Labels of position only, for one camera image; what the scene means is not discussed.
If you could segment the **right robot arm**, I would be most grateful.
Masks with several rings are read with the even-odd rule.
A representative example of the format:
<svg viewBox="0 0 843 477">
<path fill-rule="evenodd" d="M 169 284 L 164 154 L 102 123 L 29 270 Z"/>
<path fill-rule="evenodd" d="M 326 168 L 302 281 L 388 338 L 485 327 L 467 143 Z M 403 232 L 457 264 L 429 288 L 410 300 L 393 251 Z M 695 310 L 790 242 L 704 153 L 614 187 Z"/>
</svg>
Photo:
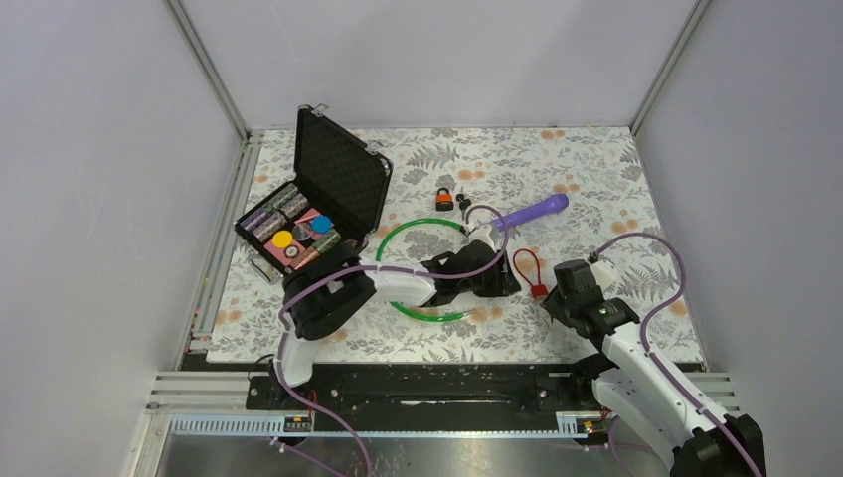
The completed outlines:
<svg viewBox="0 0 843 477">
<path fill-rule="evenodd" d="M 582 259 L 553 269 L 556 284 L 541 306 L 590 341 L 570 394 L 579 407 L 610 409 L 656 453 L 672 476 L 764 476 L 763 434 L 703 392 L 655 345 L 620 298 L 607 298 L 595 266 Z"/>
</svg>

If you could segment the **black keys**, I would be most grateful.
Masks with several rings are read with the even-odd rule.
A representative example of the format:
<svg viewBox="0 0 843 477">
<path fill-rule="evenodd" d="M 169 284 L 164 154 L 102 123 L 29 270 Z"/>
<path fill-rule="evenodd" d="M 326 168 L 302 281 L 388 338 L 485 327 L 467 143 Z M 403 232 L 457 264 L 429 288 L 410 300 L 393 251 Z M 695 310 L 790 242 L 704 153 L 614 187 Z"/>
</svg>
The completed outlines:
<svg viewBox="0 0 843 477">
<path fill-rule="evenodd" d="M 454 201 L 460 210 L 461 219 L 464 221 L 467 215 L 467 210 L 471 207 L 472 202 L 465 196 L 464 193 L 458 193 L 454 196 Z"/>
</svg>

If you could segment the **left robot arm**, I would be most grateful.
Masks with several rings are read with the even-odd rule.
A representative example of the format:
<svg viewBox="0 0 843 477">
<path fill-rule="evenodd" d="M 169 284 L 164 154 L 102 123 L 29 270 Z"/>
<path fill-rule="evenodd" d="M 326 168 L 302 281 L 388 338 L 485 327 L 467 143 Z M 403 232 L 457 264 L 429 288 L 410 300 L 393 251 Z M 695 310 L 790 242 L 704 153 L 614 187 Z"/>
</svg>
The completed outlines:
<svg viewBox="0 0 843 477">
<path fill-rule="evenodd" d="M 473 240 L 417 265 L 375 262 L 339 245 L 281 282 L 283 335 L 272 359 L 270 395 L 286 408 L 305 402 L 319 342 L 370 301 L 430 308 L 462 294 L 509 297 L 521 290 L 506 252 Z"/>
</svg>

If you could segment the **orange black padlock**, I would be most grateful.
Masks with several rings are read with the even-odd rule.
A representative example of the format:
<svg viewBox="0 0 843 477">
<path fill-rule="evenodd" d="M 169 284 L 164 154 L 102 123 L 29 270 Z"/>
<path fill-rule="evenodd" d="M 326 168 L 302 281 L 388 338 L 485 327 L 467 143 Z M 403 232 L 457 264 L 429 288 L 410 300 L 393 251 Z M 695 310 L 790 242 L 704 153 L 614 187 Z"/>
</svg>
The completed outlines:
<svg viewBox="0 0 843 477">
<path fill-rule="evenodd" d="M 454 209 L 454 200 L 447 188 L 439 188 L 434 198 L 434 208 L 438 212 L 447 212 Z"/>
</svg>

